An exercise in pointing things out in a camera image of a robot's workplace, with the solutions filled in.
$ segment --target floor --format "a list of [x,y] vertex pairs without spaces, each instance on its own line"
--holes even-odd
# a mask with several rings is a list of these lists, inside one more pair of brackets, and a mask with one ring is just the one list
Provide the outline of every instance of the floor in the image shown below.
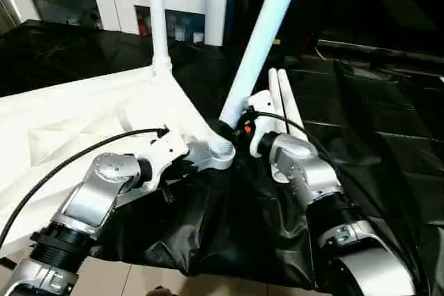
[[[18,261],[27,254],[24,250],[9,257]],[[0,287],[10,274],[11,271],[0,266]],[[145,296],[157,286],[165,286],[179,296],[327,296],[214,275],[186,278],[175,270],[110,263],[94,258],[84,262],[79,275],[72,296]]]

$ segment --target black plastic sheet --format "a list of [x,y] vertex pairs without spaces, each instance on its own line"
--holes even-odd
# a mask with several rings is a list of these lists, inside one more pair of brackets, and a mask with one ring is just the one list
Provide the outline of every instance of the black plastic sheet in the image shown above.
[[[171,42],[173,74],[206,119],[222,108],[236,50]],[[0,96],[150,63],[136,35],[27,23],[3,36]],[[286,67],[306,128],[339,165],[348,193],[444,295],[444,84],[437,77],[362,71],[338,60]],[[266,75],[256,90],[265,89]],[[120,208],[96,256],[312,289],[305,217],[266,162],[239,152],[228,171],[207,170]],[[389,221],[390,228],[381,219]]]

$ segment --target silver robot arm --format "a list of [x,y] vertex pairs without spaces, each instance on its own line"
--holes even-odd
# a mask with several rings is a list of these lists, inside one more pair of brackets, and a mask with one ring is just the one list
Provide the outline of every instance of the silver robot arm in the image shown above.
[[18,263],[0,295],[69,295],[114,210],[155,191],[163,171],[187,153],[181,137],[169,132],[140,156],[97,156],[49,225],[32,235],[34,250]]
[[307,214],[311,242],[324,258],[329,288],[339,287],[337,295],[415,295],[402,259],[346,198],[334,169],[312,144],[270,132],[259,147],[287,177]]

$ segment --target white tube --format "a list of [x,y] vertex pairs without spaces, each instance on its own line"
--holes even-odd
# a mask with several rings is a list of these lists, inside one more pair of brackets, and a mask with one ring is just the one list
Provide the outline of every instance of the white tube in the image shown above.
[[245,99],[251,95],[290,1],[265,0],[262,5],[241,65],[219,117],[232,128],[236,126],[241,116]]
[[[287,73],[284,69],[280,69],[279,71],[277,71],[277,79],[279,80],[282,102],[285,109],[285,116],[303,128],[304,123],[302,122],[302,118],[299,113],[298,104],[296,103],[293,91],[291,90],[289,77],[287,76]],[[289,126],[289,131],[289,134],[293,135],[294,137],[308,141],[307,135],[299,131],[297,128],[294,128],[294,126]]]
[[153,34],[154,69],[158,66],[170,66],[167,44],[167,23],[165,20],[164,0],[151,0],[151,30]]

